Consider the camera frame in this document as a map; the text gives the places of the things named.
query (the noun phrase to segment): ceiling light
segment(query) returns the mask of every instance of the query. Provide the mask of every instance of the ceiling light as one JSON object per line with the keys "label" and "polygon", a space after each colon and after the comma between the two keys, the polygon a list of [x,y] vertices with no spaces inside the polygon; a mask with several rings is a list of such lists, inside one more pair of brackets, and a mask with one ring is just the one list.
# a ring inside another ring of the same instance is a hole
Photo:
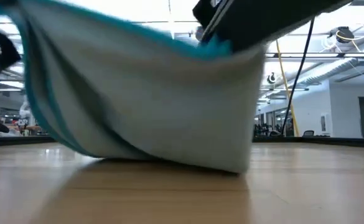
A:
{"label": "ceiling light", "polygon": [[21,91],[20,89],[0,89],[0,91]]}
{"label": "ceiling light", "polygon": [[[295,88],[294,91],[308,91],[308,88]],[[286,91],[286,89],[274,89],[274,91]]]}
{"label": "ceiling light", "polygon": [[[295,57],[302,58],[304,54],[281,54],[282,57]],[[336,53],[314,53],[314,54],[306,54],[306,57],[338,57]]]}
{"label": "ceiling light", "polygon": [[24,88],[24,84],[21,82],[15,82],[15,81],[0,81],[0,84],[8,85],[16,88]]}
{"label": "ceiling light", "polygon": [[345,54],[345,57],[364,57],[364,53],[347,53]]}
{"label": "ceiling light", "polygon": [[276,91],[270,91],[270,92],[268,92],[267,94],[265,94],[266,96],[270,96],[270,95],[272,95],[272,94],[277,94],[277,93],[279,93],[279,92],[281,92],[280,90],[276,90]]}

